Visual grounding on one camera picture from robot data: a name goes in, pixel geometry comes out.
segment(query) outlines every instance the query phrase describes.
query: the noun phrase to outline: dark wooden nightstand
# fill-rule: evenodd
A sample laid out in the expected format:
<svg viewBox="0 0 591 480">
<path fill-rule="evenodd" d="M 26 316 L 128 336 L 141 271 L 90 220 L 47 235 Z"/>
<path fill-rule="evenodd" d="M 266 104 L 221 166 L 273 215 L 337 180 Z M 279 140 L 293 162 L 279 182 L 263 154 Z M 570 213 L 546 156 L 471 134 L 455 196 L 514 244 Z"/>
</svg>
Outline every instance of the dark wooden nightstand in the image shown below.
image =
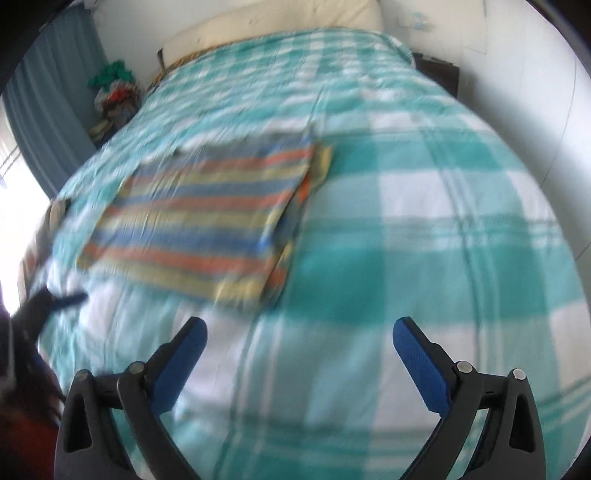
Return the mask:
<svg viewBox="0 0 591 480">
<path fill-rule="evenodd" d="M 451 95 L 457 98 L 457 89 L 460 83 L 460 67 L 447 61 L 423 55 L 422 53 L 413 52 L 413 56 L 419 72 L 427 75 L 431 80 L 435 80 Z"/>
</svg>

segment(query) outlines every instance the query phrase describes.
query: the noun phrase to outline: white and teal checkered sheet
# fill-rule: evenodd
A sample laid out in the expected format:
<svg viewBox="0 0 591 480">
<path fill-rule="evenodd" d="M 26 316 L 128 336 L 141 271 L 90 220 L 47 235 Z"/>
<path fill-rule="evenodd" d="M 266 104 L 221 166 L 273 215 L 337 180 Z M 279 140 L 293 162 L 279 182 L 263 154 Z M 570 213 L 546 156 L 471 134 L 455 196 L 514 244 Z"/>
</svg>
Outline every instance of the white and teal checkered sheet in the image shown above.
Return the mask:
<svg viewBox="0 0 591 480">
<path fill-rule="evenodd" d="M 329 29 L 243 41 L 172 73 L 61 193 L 76 200 L 41 281 L 90 293 L 41 339 L 62 386 L 80 368 L 146 360 L 199 315 L 209 343 L 163 420 L 203 479 L 396 479 L 437 423 L 392 347 L 394 322 L 411 316 L 455 360 L 526 371 L 558 479 L 591 411 L 573 257 L 522 163 L 409 58 L 387 35 Z M 75 270 L 139 162 L 306 127 L 335 155 L 274 310 L 239 316 Z"/>
</svg>

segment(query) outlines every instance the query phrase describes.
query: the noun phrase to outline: bedspread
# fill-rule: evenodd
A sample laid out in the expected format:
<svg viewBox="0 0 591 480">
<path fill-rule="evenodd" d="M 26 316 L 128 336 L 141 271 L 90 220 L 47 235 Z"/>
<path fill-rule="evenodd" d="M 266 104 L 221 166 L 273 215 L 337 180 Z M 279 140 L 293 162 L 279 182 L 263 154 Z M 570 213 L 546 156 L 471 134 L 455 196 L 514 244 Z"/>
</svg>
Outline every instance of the bedspread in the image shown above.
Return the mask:
<svg viewBox="0 0 591 480">
<path fill-rule="evenodd" d="M 209 343 L 163 422 L 202 478 L 397 478 L 438 420 L 392 347 L 394 322 L 411 316 L 455 360 L 525 370 L 557 479 L 591 408 L 591 327 L 572 254 L 519 159 L 409 59 L 387 35 L 326 29 L 224 46 L 172 72 L 61 193 L 75 200 L 39 283 L 90 293 L 41 338 L 62 386 L 80 368 L 146 360 L 198 315 Z M 75 269 L 141 162 L 305 128 L 333 161 L 276 308 L 238 315 Z"/>
</svg>

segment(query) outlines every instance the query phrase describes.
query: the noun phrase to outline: green cloth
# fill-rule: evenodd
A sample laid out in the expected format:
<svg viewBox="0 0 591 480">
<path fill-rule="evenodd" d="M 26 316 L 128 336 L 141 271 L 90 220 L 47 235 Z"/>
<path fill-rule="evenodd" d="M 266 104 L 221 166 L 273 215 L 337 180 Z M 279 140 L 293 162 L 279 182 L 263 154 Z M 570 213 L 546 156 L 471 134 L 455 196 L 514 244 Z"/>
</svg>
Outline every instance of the green cloth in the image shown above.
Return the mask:
<svg viewBox="0 0 591 480">
<path fill-rule="evenodd" d="M 115 80 L 135 83 L 134 74 L 130 70 L 125 70 L 123 60 L 109 63 L 96 77 L 88 80 L 87 85 L 89 87 L 103 88 L 108 87 Z"/>
</svg>

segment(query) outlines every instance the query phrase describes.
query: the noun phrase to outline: pile of clothes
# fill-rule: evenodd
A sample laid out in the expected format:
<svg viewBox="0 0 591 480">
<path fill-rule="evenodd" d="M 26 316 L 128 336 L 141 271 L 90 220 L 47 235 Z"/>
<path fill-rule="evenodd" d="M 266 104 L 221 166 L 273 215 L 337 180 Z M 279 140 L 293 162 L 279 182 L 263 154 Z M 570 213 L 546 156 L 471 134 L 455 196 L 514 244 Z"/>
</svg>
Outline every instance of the pile of clothes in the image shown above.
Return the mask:
<svg viewBox="0 0 591 480">
<path fill-rule="evenodd" d="M 101 122 L 101 128 L 90 132 L 93 140 L 104 140 L 105 135 L 112 135 L 122 128 L 141 106 L 141 89 L 131 71 L 125 69 L 123 60 L 107 65 L 88 81 L 88 86 L 99 89 L 95 108 L 106 120 Z"/>
</svg>

